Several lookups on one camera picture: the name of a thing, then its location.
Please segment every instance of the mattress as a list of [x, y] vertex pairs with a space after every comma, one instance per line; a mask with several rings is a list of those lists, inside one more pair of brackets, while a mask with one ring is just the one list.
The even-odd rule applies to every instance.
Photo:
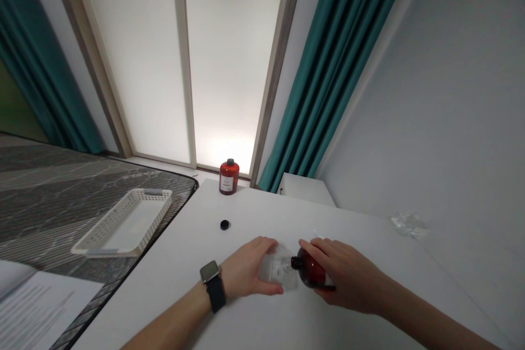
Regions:
[[104, 283], [53, 350], [73, 346], [140, 260], [87, 259], [73, 245], [130, 189], [171, 190], [144, 255], [198, 187], [185, 175], [0, 133], [0, 260]]

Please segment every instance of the red bottle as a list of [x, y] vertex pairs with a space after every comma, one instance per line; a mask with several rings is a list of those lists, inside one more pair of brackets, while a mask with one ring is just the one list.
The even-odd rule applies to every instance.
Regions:
[[324, 268], [303, 248], [299, 249], [297, 257], [291, 258], [290, 265], [293, 269], [299, 271], [299, 277], [307, 287], [335, 290], [335, 284]]
[[237, 191], [239, 180], [239, 164], [233, 159], [223, 162], [219, 172], [219, 191], [224, 195], [230, 195]]

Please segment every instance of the white plastic basket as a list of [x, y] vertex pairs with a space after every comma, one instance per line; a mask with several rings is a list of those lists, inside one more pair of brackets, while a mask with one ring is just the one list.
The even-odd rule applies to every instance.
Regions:
[[71, 249], [90, 258], [138, 257], [171, 205], [171, 190], [133, 189]]

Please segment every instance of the white cabinet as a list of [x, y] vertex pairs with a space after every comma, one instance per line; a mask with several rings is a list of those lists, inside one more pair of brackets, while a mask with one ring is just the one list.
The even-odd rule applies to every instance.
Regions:
[[285, 173], [277, 194], [335, 207], [326, 185], [318, 179]]

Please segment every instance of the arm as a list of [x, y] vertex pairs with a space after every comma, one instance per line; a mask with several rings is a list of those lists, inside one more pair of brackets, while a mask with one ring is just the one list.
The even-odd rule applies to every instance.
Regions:
[[429, 349], [497, 349], [389, 278], [353, 247], [320, 238], [299, 244], [335, 283], [335, 291], [315, 290], [328, 304], [377, 314]]
[[[250, 294], [283, 293], [280, 285], [262, 282], [258, 277], [264, 255], [271, 253], [276, 245], [277, 241], [274, 239], [255, 238], [221, 264], [220, 276], [227, 300]], [[211, 310], [206, 287], [199, 282], [144, 327], [121, 350], [180, 349]]]
[[206, 287], [197, 283], [163, 314], [149, 323], [122, 350], [180, 349], [212, 311]]

